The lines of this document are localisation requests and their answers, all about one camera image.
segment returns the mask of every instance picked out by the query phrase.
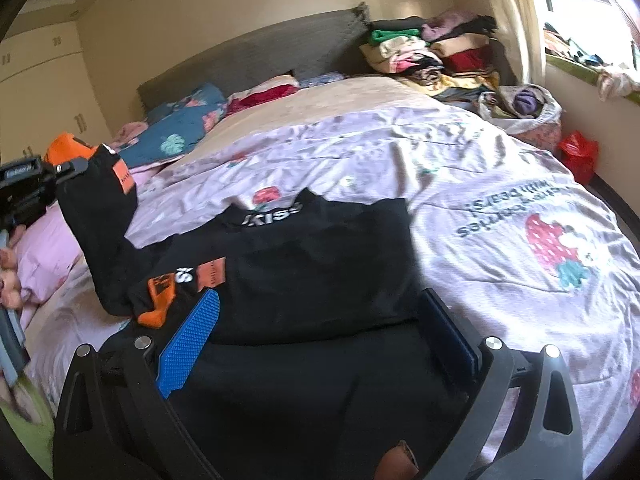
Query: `strawberry print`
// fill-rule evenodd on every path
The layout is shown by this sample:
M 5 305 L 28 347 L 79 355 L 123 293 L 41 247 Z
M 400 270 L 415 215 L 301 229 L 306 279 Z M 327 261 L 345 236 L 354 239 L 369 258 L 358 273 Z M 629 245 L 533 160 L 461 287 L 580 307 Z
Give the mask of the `strawberry print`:
M 232 168 L 240 164 L 243 160 L 246 160 L 246 155 L 242 152 L 238 153 L 229 161 L 229 167 Z
M 280 191 L 275 186 L 265 187 L 254 194 L 254 204 L 260 205 L 280 198 Z
M 562 288 L 582 285 L 589 271 L 578 257 L 578 249 L 566 247 L 560 241 L 564 229 L 558 222 L 547 224 L 535 213 L 525 222 L 527 241 L 540 266 L 560 279 Z
M 631 376 L 631 405 L 637 406 L 640 403 L 640 368 Z
M 549 225 L 540 219 L 538 213 L 535 213 L 527 218 L 525 231 L 531 250 L 543 269 L 555 273 L 558 265 L 567 260 L 580 262 L 578 251 L 565 247 L 558 239 L 564 234 L 564 229 L 559 223 L 554 222 Z

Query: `gray upholstered headboard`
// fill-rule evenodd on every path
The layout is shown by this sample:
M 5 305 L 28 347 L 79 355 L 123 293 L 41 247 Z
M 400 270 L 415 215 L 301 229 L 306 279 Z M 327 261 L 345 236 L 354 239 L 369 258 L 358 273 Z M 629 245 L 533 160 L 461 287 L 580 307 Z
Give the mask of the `gray upholstered headboard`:
M 370 73 L 358 47 L 367 41 L 369 8 L 323 12 L 276 23 L 217 44 L 138 87 L 145 110 L 174 102 L 205 82 L 228 96 L 292 72 L 300 79 L 334 70 Z

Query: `metal screw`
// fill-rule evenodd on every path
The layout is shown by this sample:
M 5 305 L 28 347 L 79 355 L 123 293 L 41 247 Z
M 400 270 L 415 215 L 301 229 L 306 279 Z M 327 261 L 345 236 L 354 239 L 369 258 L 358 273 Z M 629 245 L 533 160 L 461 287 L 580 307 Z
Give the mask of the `metal screw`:
M 144 350 L 151 346 L 151 338 L 148 335 L 141 335 L 136 339 L 134 345 L 138 350 Z
M 500 348 L 502 348 L 502 341 L 494 336 L 485 339 L 484 344 L 487 345 L 491 350 L 499 350 Z
M 76 348 L 76 355 L 78 357 L 87 357 L 90 351 L 91 347 L 87 343 L 85 343 Z
M 556 345 L 546 345 L 545 352 L 553 359 L 560 357 L 560 349 Z

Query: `windowsill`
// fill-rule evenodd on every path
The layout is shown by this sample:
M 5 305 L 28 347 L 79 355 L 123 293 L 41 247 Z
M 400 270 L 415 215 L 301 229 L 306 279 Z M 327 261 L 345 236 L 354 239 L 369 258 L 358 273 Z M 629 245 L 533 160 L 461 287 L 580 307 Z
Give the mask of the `windowsill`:
M 567 74 L 577 77 L 585 83 L 588 83 L 592 86 L 598 85 L 598 73 L 591 68 L 588 68 L 574 61 L 569 61 L 568 59 L 551 56 L 550 54 L 546 54 L 546 62 L 550 65 L 555 66 L 556 68 L 559 68 Z M 629 94 L 625 99 L 628 99 L 629 101 L 640 105 L 640 92 L 633 92 L 632 94 Z

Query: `finger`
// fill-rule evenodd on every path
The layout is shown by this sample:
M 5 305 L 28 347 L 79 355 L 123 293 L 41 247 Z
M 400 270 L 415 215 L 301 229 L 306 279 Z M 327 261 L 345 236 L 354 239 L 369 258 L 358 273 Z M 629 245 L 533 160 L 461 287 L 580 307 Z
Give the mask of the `finger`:
M 18 269 L 18 256 L 14 250 L 7 248 L 0 249 L 0 267 L 10 270 Z
M 9 242 L 6 246 L 10 249 L 14 247 L 20 241 L 20 238 L 22 238 L 22 235 L 26 230 L 27 228 L 24 225 L 18 225 L 18 227 L 14 229 L 14 232 L 11 233 L 11 237 L 9 238 Z
M 414 454 L 404 440 L 387 451 L 373 475 L 373 480 L 412 480 L 418 474 Z
M 7 288 L 2 290 L 0 294 L 0 300 L 2 300 L 2 306 L 11 310 L 20 310 L 22 308 L 22 298 L 20 292 L 17 290 L 9 290 Z

